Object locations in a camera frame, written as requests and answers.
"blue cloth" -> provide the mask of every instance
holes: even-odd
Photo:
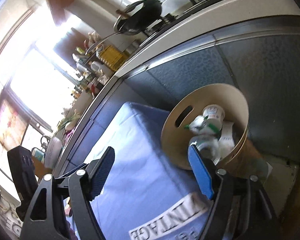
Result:
[[[115,150],[103,192],[91,202],[107,240],[195,239],[205,224],[210,202],[193,173],[161,150],[168,115],[125,103],[85,160],[99,159],[108,146]]]

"yogurt cup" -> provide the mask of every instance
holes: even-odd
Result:
[[[225,111],[219,105],[208,105],[202,111],[203,117],[208,123],[213,124],[219,131],[222,128],[223,119],[225,118]]]

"frying pan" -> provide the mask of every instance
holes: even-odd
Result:
[[[132,12],[138,5],[143,4],[137,12],[128,17],[128,13]],[[120,14],[114,24],[114,33],[105,37],[101,41],[94,43],[86,52],[86,55],[95,47],[99,46],[108,38],[117,35],[137,35],[144,31],[151,23],[161,18],[162,7],[159,0],[141,0],[128,5]]]

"white countertop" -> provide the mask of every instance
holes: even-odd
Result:
[[[176,24],[130,58],[116,73],[120,78],[147,60],[191,38],[234,23],[275,15],[300,15],[294,0],[223,0]]]

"blue gripper pad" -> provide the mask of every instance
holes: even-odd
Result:
[[[201,157],[195,145],[190,145],[188,148],[188,160],[201,193],[208,199],[213,199],[215,191],[212,180],[215,176],[216,167],[212,160]]]

